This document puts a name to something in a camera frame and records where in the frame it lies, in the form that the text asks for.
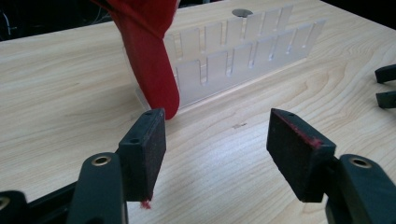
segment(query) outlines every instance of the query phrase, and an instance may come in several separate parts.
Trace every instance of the red object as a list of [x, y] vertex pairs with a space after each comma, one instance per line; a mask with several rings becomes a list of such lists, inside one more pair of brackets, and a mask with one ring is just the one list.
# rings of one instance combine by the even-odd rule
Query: red object
[[105, 8], [120, 30], [136, 80], [151, 108], [164, 108], [171, 119], [179, 107], [174, 74], [163, 37], [177, 0], [92, 0]]

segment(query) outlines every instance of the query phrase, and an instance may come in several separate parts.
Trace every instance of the wood grain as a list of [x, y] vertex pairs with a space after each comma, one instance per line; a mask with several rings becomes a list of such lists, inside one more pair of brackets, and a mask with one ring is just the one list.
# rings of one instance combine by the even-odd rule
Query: wood grain
[[[374, 70], [396, 63], [396, 32], [316, 0], [230, 0], [182, 8], [170, 32], [294, 4], [290, 26], [325, 18], [307, 59], [166, 121], [167, 152], [151, 210], [131, 223], [327, 223], [300, 203], [266, 151], [269, 111], [298, 114], [396, 182], [396, 111], [377, 106]], [[28, 200], [78, 178], [92, 154], [115, 151], [144, 112], [113, 22], [0, 43], [0, 190]]]

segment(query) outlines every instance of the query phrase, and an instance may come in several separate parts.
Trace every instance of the black clip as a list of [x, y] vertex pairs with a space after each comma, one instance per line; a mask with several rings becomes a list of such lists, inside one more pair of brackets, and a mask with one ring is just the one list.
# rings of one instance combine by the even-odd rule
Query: black clip
[[[396, 64], [378, 68], [375, 70], [375, 77], [378, 83], [396, 80]], [[396, 108], [396, 91], [380, 92], [375, 96], [379, 107]]]

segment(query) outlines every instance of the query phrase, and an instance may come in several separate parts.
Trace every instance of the black object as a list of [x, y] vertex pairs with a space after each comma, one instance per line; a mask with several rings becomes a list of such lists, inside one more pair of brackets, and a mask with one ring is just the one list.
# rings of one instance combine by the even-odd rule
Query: black object
[[396, 223], [396, 187], [374, 161], [334, 157], [335, 144], [288, 111], [272, 109], [267, 150], [300, 201], [321, 202], [329, 223]]
[[[376, 82], [384, 83], [396, 80], [396, 64], [375, 70]], [[396, 91], [380, 92], [375, 95], [379, 107], [396, 108]]]
[[149, 201], [166, 150], [163, 109], [144, 113], [116, 153], [84, 161], [78, 181], [31, 203], [0, 192], [0, 223], [128, 223], [127, 202]]

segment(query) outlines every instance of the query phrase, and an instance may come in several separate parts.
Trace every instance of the light wood surface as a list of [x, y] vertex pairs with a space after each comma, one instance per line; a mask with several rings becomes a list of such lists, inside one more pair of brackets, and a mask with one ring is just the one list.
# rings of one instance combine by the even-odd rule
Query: light wood surface
[[[294, 4], [290, 26], [327, 20], [307, 59], [180, 110], [151, 210], [130, 223], [327, 223], [301, 203], [266, 151], [269, 111], [296, 113], [337, 145], [376, 161], [396, 182], [396, 110], [381, 109], [375, 69], [396, 63], [396, 31], [316, 0], [230, 0], [177, 12], [170, 31], [230, 18], [235, 8]], [[0, 191], [32, 201], [115, 151], [145, 110], [113, 22], [0, 43]]]

